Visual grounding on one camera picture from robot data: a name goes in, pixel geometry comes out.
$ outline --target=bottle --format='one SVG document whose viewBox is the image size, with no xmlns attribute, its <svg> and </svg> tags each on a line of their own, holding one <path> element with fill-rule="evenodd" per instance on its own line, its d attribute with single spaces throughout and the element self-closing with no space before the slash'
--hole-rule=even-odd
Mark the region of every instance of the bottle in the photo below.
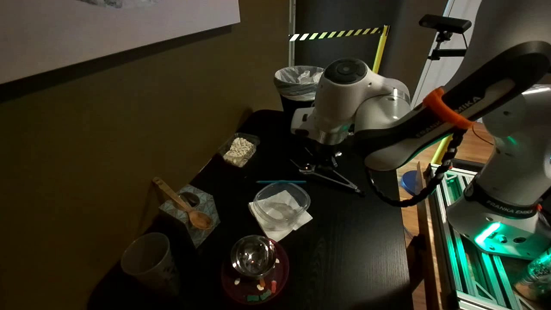
<svg viewBox="0 0 551 310">
<path fill-rule="evenodd" d="M 515 288 L 533 301 L 551 297 L 551 247 L 529 263 L 526 276 L 515 283 Z"/>
</svg>

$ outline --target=table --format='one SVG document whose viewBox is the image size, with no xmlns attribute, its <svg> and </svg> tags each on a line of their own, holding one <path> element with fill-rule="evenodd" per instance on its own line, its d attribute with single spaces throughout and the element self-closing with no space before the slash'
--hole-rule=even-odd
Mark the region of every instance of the table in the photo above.
<svg viewBox="0 0 551 310">
<path fill-rule="evenodd" d="M 195 249 L 185 226 L 169 216 L 159 216 L 150 228 L 171 237 L 183 294 L 157 299 L 114 266 L 93 290 L 88 307 L 242 307 L 224 295 L 219 271 L 242 235 L 262 232 L 247 202 L 264 185 L 259 180 L 305 177 L 290 161 L 297 140 L 281 111 L 255 111 L 240 132 L 260 137 L 255 158 L 238 168 L 214 156 L 192 180 L 216 197 L 223 223 L 214 233 Z M 312 178 L 302 183 L 312 195 L 314 220 L 281 240 L 291 261 L 290 280 L 281 295 L 257 307 L 412 307 L 400 208 L 384 204 L 369 189 L 355 151 L 345 149 L 340 171 L 365 194 Z M 378 175 L 378 183 L 398 195 L 395 171 Z"/>
</svg>

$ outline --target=white machine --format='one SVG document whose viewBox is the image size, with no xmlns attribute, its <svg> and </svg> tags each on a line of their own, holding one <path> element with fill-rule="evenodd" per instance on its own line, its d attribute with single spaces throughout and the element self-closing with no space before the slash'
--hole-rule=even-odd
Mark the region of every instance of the white machine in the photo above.
<svg viewBox="0 0 551 310">
<path fill-rule="evenodd" d="M 488 252 L 533 259 L 551 245 L 538 204 L 551 185 L 550 13 L 550 0 L 484 0 L 462 66 L 415 108 L 403 82 L 360 59 L 338 59 L 324 71 L 316 106 L 295 113 L 293 128 L 321 144 L 353 142 L 369 170 L 398 168 L 453 133 L 441 178 L 471 120 L 484 115 L 496 151 L 448 220 Z"/>
</svg>

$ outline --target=orange band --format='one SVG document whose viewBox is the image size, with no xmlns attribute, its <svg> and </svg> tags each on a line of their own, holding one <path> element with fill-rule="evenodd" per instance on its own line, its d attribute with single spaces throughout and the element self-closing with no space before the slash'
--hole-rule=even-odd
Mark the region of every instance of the orange band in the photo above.
<svg viewBox="0 0 551 310">
<path fill-rule="evenodd" d="M 452 109 L 445 102 L 443 94 L 445 94 L 445 87 L 436 87 L 426 96 L 422 104 L 427 106 L 429 109 L 433 109 L 433 113 L 438 118 L 467 130 L 472 121 L 467 116 L 464 116 L 462 113 Z"/>
</svg>

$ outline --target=napkin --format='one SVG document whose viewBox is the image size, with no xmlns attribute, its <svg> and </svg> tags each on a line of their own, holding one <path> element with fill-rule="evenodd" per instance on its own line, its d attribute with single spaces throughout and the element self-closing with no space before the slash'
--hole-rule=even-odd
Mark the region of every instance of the napkin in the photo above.
<svg viewBox="0 0 551 310">
<path fill-rule="evenodd" d="M 307 209 L 303 209 L 298 204 L 298 201 L 293 197 L 293 194 L 290 194 L 290 190 L 279 190 L 278 194 L 269 195 L 266 199 L 250 201 L 248 208 L 255 214 L 264 233 L 274 239 L 276 242 L 314 218 Z"/>
</svg>

